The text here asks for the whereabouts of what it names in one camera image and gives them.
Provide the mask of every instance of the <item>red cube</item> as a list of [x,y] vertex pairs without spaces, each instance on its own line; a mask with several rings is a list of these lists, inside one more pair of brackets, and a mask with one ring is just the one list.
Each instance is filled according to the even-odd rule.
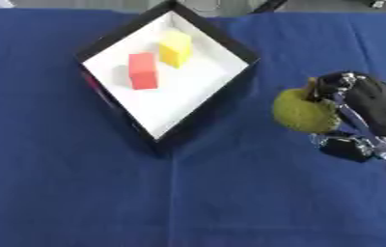
[[130,54],[128,57],[128,75],[133,89],[156,89],[157,70],[153,54],[150,52]]

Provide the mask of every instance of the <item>blue fabric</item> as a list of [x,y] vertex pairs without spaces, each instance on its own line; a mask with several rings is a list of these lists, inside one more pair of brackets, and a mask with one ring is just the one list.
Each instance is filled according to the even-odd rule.
[[213,19],[262,57],[253,94],[156,157],[73,54],[131,15],[0,10],[0,247],[386,246],[386,166],[273,122],[308,76],[386,80],[386,14]]

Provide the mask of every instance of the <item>open box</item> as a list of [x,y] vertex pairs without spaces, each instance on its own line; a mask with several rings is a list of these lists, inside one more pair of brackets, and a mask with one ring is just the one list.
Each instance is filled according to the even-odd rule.
[[[179,69],[158,60],[166,31],[192,38],[192,56]],[[158,89],[133,90],[128,56],[155,54]],[[88,82],[114,109],[125,111],[133,126],[153,143],[178,132],[214,97],[233,84],[249,83],[259,58],[241,43],[177,1],[166,1],[77,54]]]

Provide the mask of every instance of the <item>textured green ball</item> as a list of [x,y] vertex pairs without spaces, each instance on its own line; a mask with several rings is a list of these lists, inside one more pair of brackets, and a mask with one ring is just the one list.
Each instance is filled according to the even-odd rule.
[[341,120],[332,101],[311,102],[303,89],[282,91],[274,100],[274,119],[285,127],[309,133],[324,133],[339,127]]

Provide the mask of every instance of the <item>metal robotic arm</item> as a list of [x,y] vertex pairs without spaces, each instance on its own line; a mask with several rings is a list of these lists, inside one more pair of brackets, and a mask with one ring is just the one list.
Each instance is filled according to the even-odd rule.
[[335,102],[337,114],[353,129],[312,134],[322,152],[356,162],[386,161],[386,83],[356,71],[327,74],[317,79],[308,100]]

